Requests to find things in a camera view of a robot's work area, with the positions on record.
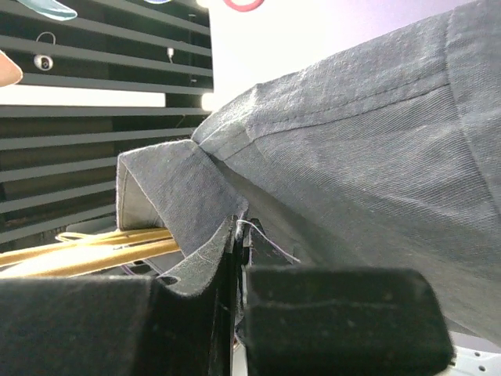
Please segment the grey shirt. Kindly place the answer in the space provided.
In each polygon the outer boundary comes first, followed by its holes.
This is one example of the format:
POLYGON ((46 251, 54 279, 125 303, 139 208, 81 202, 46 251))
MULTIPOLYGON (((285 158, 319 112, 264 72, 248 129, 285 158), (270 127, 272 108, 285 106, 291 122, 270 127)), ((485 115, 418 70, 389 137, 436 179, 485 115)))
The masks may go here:
POLYGON ((184 256, 231 215, 318 266, 419 270, 500 341, 500 4, 472 1, 258 83, 189 139, 122 153, 117 226, 184 256))

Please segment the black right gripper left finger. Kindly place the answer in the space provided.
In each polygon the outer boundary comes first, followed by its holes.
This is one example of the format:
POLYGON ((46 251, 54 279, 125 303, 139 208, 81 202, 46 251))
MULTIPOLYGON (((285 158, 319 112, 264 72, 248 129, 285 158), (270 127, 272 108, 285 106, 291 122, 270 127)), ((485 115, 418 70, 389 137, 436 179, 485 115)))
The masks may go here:
POLYGON ((4 375, 229 375, 237 224, 165 277, 1 282, 4 375))

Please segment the yellow hanger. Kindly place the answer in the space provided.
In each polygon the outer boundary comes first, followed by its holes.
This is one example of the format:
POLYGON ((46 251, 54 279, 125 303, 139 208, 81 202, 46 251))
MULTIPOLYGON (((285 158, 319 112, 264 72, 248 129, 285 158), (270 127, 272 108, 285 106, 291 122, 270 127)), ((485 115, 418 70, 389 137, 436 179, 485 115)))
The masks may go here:
POLYGON ((54 244, 1 254, 1 278, 75 277, 181 251, 165 228, 65 232, 56 239, 54 244))

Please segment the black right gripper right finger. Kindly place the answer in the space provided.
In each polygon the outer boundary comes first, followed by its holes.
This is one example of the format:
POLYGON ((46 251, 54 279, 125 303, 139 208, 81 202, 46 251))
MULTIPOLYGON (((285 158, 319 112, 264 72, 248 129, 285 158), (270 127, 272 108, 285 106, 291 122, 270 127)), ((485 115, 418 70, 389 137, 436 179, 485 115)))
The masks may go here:
POLYGON ((436 375, 453 358, 415 270, 252 263, 245 279, 251 375, 436 375))

